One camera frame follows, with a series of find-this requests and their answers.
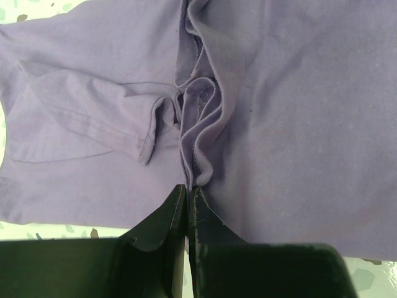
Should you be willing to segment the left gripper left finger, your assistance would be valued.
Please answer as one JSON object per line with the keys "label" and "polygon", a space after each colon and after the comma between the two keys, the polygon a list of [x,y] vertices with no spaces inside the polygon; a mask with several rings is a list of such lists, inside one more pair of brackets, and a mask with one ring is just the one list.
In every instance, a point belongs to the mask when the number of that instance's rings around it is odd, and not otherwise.
{"label": "left gripper left finger", "polygon": [[186,188],[117,238],[1,243],[2,297],[181,297]]}

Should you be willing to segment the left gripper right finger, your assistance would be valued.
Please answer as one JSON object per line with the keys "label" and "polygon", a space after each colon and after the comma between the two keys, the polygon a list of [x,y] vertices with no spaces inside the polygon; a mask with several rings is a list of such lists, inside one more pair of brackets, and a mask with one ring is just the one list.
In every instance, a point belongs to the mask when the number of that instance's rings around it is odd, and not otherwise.
{"label": "left gripper right finger", "polygon": [[357,297],[334,248],[248,243],[212,211],[201,188],[188,199],[194,297]]}

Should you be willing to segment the purple t shirt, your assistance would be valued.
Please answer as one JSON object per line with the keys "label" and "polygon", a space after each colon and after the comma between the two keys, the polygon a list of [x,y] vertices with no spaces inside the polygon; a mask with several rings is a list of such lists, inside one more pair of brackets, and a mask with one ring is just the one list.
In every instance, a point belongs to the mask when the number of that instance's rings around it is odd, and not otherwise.
{"label": "purple t shirt", "polygon": [[396,259],[395,1],[86,1],[1,26],[1,219],[203,188],[258,243]]}

